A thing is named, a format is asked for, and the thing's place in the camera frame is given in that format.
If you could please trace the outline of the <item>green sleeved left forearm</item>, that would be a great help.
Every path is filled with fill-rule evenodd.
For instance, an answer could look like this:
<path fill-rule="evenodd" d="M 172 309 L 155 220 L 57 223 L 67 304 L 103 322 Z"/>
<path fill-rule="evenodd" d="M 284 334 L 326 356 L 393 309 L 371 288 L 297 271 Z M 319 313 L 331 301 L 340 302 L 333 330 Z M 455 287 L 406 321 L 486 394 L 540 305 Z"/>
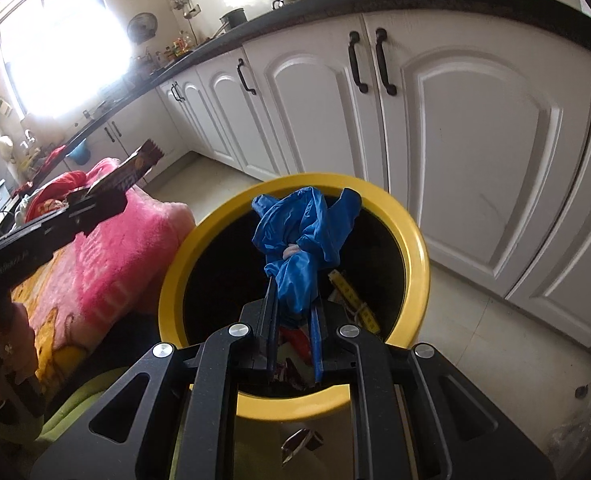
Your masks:
<path fill-rule="evenodd" d="M 96 404 L 103 393 L 108 390 L 120 376 L 126 372 L 126 367 L 114 368 L 85 382 L 78 388 L 64 404 L 50 417 L 42 427 L 39 437 L 23 452 L 22 457 L 27 463 L 33 463 L 39 456 L 58 440 L 79 417 L 82 417 Z"/>

